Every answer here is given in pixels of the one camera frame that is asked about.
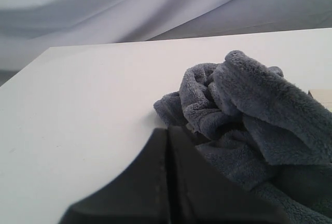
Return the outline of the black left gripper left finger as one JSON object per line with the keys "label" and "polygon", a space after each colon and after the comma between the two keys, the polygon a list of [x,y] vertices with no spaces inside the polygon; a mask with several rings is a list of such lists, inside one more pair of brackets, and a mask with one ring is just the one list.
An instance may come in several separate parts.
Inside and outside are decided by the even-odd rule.
{"label": "black left gripper left finger", "polygon": [[60,223],[168,223],[168,135],[154,129],[134,161],[114,180],[72,204]]}

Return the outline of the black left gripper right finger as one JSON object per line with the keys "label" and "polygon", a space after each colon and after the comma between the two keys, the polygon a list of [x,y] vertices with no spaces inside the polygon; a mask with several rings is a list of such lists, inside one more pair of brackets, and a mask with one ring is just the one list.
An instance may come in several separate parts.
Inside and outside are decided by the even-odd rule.
{"label": "black left gripper right finger", "polygon": [[285,223],[285,213],[214,169],[180,127],[168,128],[171,223]]}

